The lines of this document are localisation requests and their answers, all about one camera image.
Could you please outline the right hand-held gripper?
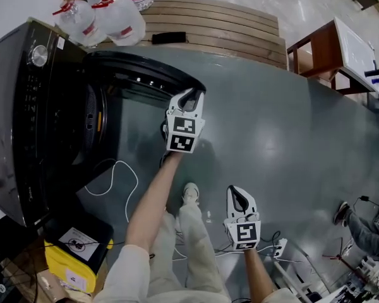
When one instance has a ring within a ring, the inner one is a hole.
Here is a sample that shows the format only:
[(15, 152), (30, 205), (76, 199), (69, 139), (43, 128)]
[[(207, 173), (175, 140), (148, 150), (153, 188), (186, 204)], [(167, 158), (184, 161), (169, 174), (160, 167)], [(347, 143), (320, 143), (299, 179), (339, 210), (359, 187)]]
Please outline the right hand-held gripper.
[(244, 189), (229, 185), (227, 188), (227, 219), (224, 220), (225, 232), (233, 251), (256, 249), (260, 242), (261, 221), (252, 216), (249, 219), (234, 218), (257, 213), (254, 197)]

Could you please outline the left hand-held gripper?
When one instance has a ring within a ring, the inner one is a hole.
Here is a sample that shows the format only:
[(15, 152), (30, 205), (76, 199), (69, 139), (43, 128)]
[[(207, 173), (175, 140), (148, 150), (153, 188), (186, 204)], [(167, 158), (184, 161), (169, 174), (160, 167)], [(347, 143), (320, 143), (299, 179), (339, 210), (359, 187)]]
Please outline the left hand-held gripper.
[(168, 152), (193, 153), (205, 126), (205, 120), (201, 118), (205, 93), (195, 91), (193, 116), (182, 112), (189, 97), (190, 89), (187, 89), (173, 96), (169, 102), (162, 126)]

